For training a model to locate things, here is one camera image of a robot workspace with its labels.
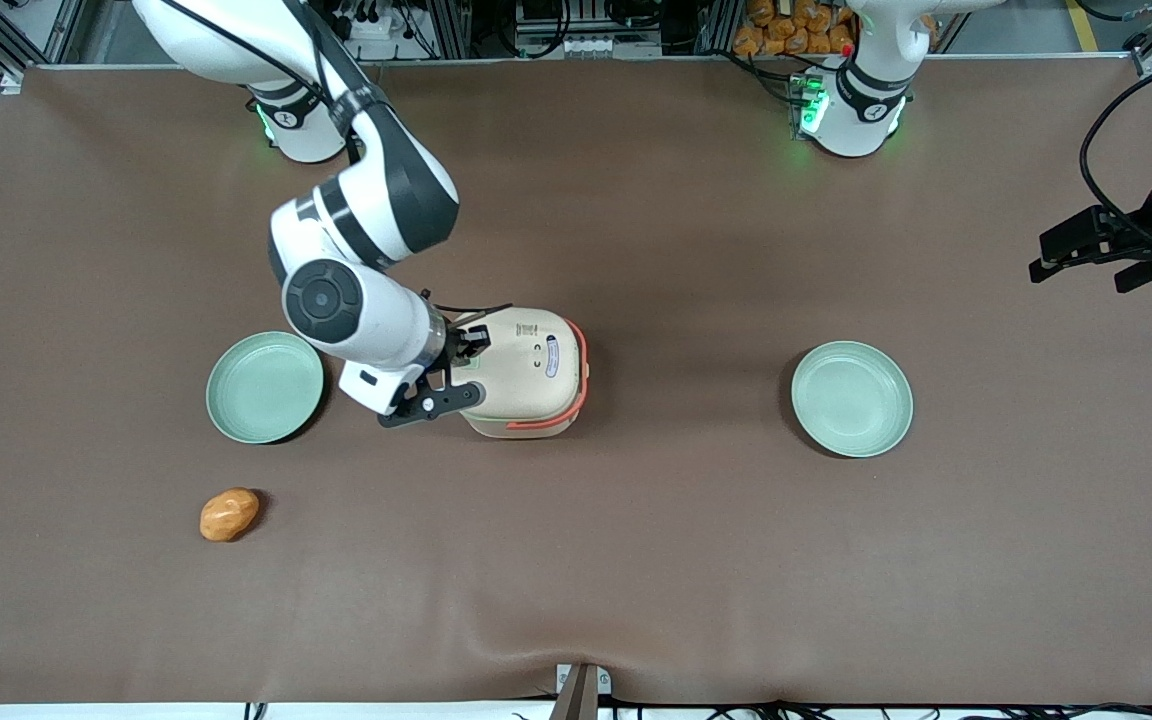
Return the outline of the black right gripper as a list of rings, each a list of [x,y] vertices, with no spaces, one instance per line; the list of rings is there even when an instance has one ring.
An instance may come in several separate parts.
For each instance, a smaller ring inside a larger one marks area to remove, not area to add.
[[[402,382],[394,395],[392,414],[380,415],[384,429],[407,427],[420,420],[435,420],[447,414],[462,414],[482,406],[486,389],[482,382],[453,382],[454,367],[472,367],[477,356],[492,346],[486,325],[453,327],[445,336],[444,348],[431,364],[420,370],[414,382]]]

